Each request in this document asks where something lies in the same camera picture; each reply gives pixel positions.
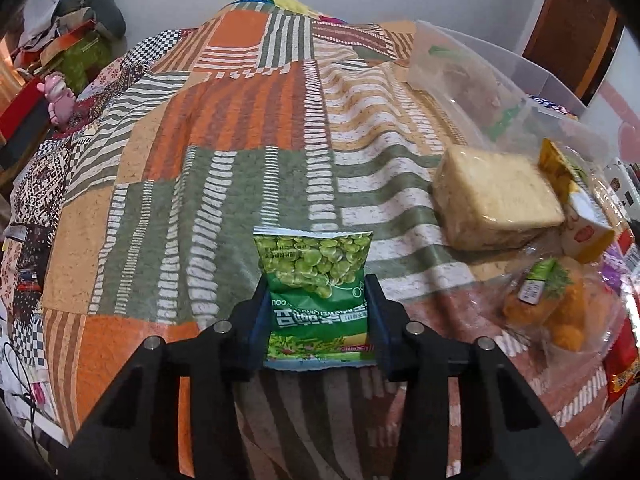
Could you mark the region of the green pea snack bag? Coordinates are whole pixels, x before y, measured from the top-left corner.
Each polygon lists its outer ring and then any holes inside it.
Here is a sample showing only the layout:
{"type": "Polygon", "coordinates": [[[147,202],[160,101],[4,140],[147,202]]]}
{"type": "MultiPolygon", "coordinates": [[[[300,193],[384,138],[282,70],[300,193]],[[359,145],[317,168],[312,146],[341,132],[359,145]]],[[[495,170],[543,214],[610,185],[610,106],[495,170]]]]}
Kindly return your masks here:
{"type": "Polygon", "coordinates": [[[254,229],[270,295],[268,367],[309,372],[374,362],[364,296],[372,237],[370,231],[254,229]]]}

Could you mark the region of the beige cake block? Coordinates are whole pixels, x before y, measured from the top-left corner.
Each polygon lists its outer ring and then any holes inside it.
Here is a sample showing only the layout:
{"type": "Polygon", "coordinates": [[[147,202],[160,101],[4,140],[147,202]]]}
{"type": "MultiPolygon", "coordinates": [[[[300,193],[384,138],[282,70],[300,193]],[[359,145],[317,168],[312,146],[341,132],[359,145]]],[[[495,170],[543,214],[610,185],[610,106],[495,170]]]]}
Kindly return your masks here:
{"type": "Polygon", "coordinates": [[[462,252],[518,249],[565,220],[551,184],[520,154],[450,146],[432,194],[448,243],[462,252]]]}

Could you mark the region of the red snack packet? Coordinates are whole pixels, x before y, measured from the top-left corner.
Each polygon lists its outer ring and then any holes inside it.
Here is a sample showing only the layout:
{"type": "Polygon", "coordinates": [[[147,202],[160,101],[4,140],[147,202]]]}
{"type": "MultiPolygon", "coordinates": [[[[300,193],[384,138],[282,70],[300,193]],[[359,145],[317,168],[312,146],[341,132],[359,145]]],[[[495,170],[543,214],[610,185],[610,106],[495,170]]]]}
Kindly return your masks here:
{"type": "Polygon", "coordinates": [[[621,232],[603,254],[601,273],[624,308],[624,322],[603,366],[608,404],[639,380],[639,247],[631,229],[621,232]]]}

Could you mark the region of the bag of orange pastries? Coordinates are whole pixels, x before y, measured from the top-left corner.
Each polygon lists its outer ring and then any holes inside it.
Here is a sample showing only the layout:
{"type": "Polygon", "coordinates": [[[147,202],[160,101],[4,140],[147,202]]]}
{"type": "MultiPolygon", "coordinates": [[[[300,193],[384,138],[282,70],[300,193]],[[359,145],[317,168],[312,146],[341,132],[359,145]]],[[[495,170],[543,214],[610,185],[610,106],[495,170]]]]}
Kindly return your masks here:
{"type": "Polygon", "coordinates": [[[602,358],[623,326],[624,276],[608,257],[587,264],[567,256],[539,259],[511,275],[497,318],[539,346],[554,366],[602,358]]]}

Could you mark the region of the yellow juice carton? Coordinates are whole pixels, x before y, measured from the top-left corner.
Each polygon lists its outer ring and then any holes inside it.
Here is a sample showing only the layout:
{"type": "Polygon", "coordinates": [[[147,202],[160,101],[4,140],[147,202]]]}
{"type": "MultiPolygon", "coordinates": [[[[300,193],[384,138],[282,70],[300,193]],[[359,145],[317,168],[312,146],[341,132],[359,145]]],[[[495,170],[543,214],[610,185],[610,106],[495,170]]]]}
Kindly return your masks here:
{"type": "Polygon", "coordinates": [[[565,255],[581,264],[598,261],[615,232],[588,185],[585,169],[550,139],[541,143],[538,167],[547,177],[565,214],[561,243],[565,255]]]}

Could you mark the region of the patchwork bedspread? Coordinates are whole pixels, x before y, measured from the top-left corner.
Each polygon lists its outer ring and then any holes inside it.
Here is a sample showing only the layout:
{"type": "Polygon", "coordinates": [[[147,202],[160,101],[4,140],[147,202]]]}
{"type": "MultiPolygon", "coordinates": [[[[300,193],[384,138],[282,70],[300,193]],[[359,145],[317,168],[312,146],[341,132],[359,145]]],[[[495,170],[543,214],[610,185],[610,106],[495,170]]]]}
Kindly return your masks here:
{"type": "MultiPolygon", "coordinates": [[[[193,338],[252,298],[258,226],[372,232],[364,277],[440,336],[493,339],[578,458],[605,412],[603,356],[554,366],[497,318],[513,273],[566,256],[565,220],[518,249],[450,246],[432,182],[450,146],[474,146],[408,84],[415,32],[235,2],[140,44],[149,61],[129,53],[85,125],[38,152],[12,196],[1,353],[62,430],[52,477],[146,337],[193,338]]],[[[309,372],[265,358],[235,384],[247,479],[395,479],[407,387],[373,355],[309,372]]]]}

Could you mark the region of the white sticker-covered appliance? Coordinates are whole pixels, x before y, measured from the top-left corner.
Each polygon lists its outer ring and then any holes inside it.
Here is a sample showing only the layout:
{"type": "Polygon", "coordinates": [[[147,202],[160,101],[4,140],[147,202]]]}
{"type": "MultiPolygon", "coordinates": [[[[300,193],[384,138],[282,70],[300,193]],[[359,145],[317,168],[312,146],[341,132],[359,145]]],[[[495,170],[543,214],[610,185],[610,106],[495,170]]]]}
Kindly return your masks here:
{"type": "Polygon", "coordinates": [[[640,221],[639,188],[634,183],[627,166],[617,157],[612,158],[603,169],[605,179],[618,200],[624,206],[627,217],[640,221]]]}

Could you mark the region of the clear plastic storage bin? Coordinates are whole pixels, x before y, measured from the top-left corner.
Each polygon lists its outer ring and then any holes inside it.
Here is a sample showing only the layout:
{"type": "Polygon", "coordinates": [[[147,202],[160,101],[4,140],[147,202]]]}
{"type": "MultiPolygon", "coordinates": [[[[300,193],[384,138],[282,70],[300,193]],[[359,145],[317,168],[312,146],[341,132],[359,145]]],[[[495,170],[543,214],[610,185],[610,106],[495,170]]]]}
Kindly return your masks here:
{"type": "Polygon", "coordinates": [[[614,156],[608,139],[579,120],[586,107],[565,84],[488,41],[417,21],[407,81],[474,148],[537,157],[550,139],[600,166],[614,156]]]}

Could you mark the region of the pink plush toy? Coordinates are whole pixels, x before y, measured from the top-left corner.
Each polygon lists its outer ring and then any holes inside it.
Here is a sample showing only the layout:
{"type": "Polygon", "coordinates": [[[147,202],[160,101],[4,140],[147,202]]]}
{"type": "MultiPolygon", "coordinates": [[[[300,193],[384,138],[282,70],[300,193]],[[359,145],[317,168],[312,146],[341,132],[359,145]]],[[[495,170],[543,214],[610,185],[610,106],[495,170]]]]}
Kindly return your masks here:
{"type": "Polygon", "coordinates": [[[37,89],[48,102],[48,113],[51,124],[60,128],[65,127],[72,117],[76,104],[76,96],[67,87],[65,77],[60,72],[53,72],[38,82],[37,89]]]}

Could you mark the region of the clutter pile with boxes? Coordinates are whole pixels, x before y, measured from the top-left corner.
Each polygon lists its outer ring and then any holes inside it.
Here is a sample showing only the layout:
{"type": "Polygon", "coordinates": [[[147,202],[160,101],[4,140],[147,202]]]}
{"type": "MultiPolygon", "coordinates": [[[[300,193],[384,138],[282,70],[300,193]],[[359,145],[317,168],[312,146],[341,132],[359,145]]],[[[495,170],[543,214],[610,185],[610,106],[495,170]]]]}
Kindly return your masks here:
{"type": "Polygon", "coordinates": [[[32,29],[19,18],[6,30],[1,38],[3,168],[14,165],[35,137],[53,126],[38,82],[60,72],[77,101],[112,62],[112,44],[125,34],[115,0],[58,0],[32,29]]]}

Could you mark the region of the brown wooden door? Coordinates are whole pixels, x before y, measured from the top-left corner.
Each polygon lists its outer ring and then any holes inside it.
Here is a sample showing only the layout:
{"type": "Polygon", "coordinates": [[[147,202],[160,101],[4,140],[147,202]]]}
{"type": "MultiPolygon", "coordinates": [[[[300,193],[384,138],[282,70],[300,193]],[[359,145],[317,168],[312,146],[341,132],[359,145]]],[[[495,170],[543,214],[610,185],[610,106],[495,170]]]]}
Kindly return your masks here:
{"type": "Polygon", "coordinates": [[[623,32],[608,0],[544,0],[524,58],[545,68],[584,104],[596,94],[623,32]]]}

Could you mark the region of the yellow pillow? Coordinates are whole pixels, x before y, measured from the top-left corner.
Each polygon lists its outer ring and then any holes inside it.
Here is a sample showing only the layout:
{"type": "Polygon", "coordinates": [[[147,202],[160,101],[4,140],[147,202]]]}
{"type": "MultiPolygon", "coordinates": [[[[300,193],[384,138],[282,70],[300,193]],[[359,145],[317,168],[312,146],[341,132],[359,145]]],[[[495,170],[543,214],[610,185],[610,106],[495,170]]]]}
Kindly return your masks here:
{"type": "MultiPolygon", "coordinates": [[[[262,1],[262,0],[238,0],[240,1],[262,1]]],[[[297,14],[304,14],[310,16],[311,18],[318,18],[321,15],[320,11],[316,11],[310,6],[306,6],[305,3],[300,2],[299,0],[265,0],[265,2],[270,2],[277,6],[278,8],[288,10],[297,14]]]]}

